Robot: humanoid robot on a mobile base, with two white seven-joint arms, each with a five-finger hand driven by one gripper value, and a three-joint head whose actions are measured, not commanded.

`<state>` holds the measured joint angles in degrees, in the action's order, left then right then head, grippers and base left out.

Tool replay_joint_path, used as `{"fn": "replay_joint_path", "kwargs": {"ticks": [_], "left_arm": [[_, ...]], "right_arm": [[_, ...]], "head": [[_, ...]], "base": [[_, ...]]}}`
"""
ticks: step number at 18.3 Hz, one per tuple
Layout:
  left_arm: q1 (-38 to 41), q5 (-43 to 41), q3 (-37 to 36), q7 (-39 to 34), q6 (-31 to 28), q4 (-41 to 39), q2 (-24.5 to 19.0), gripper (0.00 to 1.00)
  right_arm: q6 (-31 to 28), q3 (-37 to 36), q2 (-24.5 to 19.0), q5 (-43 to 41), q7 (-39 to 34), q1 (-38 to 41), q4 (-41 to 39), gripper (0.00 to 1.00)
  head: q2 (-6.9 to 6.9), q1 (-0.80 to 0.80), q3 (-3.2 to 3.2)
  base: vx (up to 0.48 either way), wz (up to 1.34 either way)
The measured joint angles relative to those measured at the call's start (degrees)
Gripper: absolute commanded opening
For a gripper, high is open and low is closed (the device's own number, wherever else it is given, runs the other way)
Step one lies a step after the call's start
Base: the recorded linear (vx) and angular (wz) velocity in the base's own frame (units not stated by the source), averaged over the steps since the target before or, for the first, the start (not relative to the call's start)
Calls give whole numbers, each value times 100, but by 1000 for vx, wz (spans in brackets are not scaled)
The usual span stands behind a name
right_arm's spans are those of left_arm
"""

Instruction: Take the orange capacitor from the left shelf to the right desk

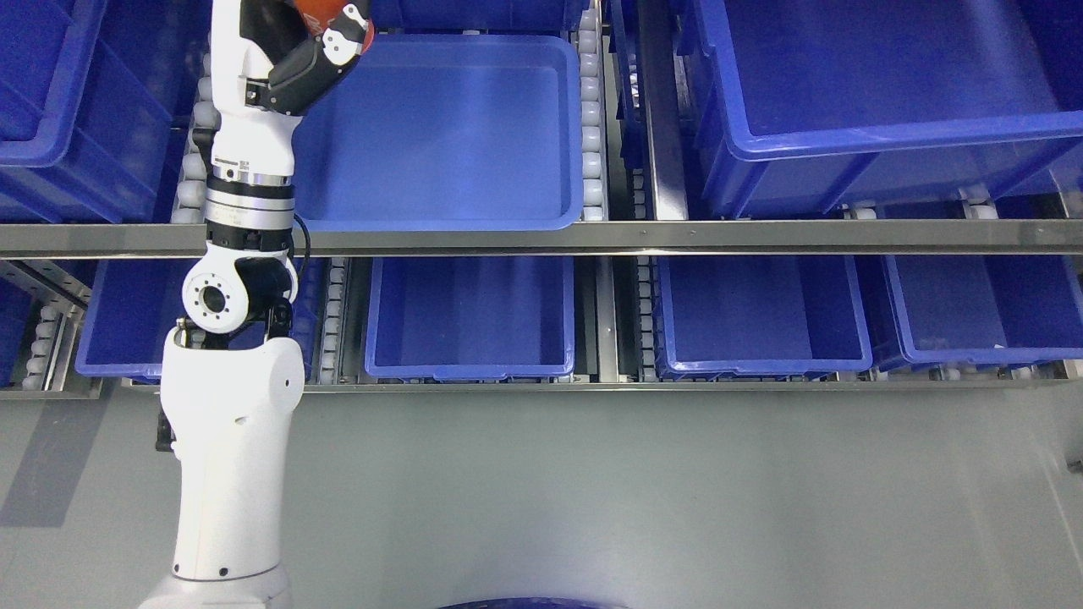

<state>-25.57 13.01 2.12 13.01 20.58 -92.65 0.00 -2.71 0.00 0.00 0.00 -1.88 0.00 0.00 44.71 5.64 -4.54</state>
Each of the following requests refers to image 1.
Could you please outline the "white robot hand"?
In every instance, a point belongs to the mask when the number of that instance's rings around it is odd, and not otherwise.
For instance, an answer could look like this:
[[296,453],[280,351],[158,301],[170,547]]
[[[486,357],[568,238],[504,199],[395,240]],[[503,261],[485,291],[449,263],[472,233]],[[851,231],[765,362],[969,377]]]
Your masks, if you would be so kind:
[[293,1],[214,1],[209,180],[293,181],[293,129],[357,63],[363,23],[343,11],[312,35]]

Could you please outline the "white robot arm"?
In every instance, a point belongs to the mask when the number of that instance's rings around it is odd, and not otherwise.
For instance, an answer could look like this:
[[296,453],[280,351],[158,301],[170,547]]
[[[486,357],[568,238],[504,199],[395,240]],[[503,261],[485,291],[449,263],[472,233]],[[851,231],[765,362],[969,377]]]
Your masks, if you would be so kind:
[[368,1],[216,1],[206,250],[164,344],[160,404],[179,461],[167,576],[144,608],[286,608],[283,477],[305,384],[293,301],[293,131],[371,49]]

